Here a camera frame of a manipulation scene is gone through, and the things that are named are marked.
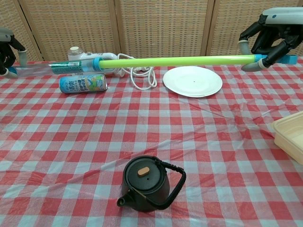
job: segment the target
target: woven panel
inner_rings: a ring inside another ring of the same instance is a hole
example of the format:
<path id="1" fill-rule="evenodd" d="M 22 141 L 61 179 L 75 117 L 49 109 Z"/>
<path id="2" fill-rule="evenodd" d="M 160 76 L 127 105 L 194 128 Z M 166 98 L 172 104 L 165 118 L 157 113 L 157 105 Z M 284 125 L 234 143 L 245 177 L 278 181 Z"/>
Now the woven panel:
<path id="1" fill-rule="evenodd" d="M 240 54 L 240 34 L 257 21 L 264 10 L 271 7 L 295 7 L 297 3 L 297 0 L 220 0 L 212 44 L 208 47 L 211 48 L 210 54 Z M 257 36 L 249 39 L 251 47 Z M 292 53 L 303 53 L 303 44 Z"/>
<path id="2" fill-rule="evenodd" d="M 23 20 L 22 14 L 19 14 L 15 4 L 10 2 L 8 4 L 7 0 L 0 0 L 0 26 L 8 28 L 14 32 L 15 38 L 27 49 L 27 59 L 29 61 L 39 61 L 41 60 L 40 52 L 35 44 L 32 34 L 29 29 L 26 30 L 27 24 L 24 24 L 25 18 Z M 18 61 L 18 52 L 12 48 Z"/>
<path id="3" fill-rule="evenodd" d="M 120 5 L 126 54 L 200 55 L 207 0 L 120 0 Z"/>
<path id="4" fill-rule="evenodd" d="M 47 60 L 66 60 L 71 46 L 115 52 L 107 0 L 22 0 Z"/>

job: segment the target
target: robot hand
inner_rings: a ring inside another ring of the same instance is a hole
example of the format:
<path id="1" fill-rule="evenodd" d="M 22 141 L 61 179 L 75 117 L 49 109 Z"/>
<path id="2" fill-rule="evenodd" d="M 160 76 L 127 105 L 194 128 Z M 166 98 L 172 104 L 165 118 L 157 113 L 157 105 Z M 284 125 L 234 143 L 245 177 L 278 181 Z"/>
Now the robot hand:
<path id="1" fill-rule="evenodd" d="M 242 54 L 251 54 L 248 39 L 259 32 L 251 49 L 253 54 L 265 54 L 266 58 L 244 65 L 243 71 L 260 71 L 269 68 L 295 49 L 303 40 L 303 7 L 281 7 L 264 10 L 258 22 L 241 33 L 239 46 Z M 274 41 L 283 39 L 277 46 Z"/>
<path id="2" fill-rule="evenodd" d="M 21 66 L 25 66 L 27 64 L 27 51 L 25 47 L 19 43 L 11 30 L 0 27 L 0 76 L 9 78 L 14 76 L 8 75 L 12 74 L 8 68 L 11 67 L 16 60 L 11 47 L 18 50 L 19 63 Z"/>

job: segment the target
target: wooden lid knob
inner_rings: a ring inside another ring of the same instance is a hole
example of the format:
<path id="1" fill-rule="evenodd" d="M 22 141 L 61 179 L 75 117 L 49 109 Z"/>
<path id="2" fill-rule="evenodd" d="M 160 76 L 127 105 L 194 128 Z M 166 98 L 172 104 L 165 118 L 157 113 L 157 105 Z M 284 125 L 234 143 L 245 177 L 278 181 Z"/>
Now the wooden lid knob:
<path id="1" fill-rule="evenodd" d="M 139 177 L 145 176 L 145 175 L 147 175 L 149 172 L 150 172 L 149 167 L 144 167 L 144 168 L 138 170 L 138 176 L 139 176 Z"/>

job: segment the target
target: teapot spout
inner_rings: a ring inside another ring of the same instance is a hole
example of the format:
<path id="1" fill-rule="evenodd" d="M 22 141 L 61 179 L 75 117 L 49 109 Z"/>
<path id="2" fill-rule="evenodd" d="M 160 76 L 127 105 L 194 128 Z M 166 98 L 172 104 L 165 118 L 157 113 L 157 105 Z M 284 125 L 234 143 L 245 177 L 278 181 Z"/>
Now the teapot spout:
<path id="1" fill-rule="evenodd" d="M 117 206 L 119 206 L 119 207 L 123 207 L 123 206 L 133 207 L 134 206 L 134 199 L 128 193 L 126 193 L 124 196 L 122 196 L 118 199 Z"/>

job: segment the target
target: drink can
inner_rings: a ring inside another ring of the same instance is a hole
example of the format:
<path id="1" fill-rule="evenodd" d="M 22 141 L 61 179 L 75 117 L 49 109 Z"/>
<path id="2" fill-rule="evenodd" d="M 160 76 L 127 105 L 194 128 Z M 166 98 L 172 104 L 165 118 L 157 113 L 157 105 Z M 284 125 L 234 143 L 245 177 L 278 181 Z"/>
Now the drink can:
<path id="1" fill-rule="evenodd" d="M 106 91 L 107 81 L 104 74 L 62 77 L 59 88 L 63 93 Z"/>

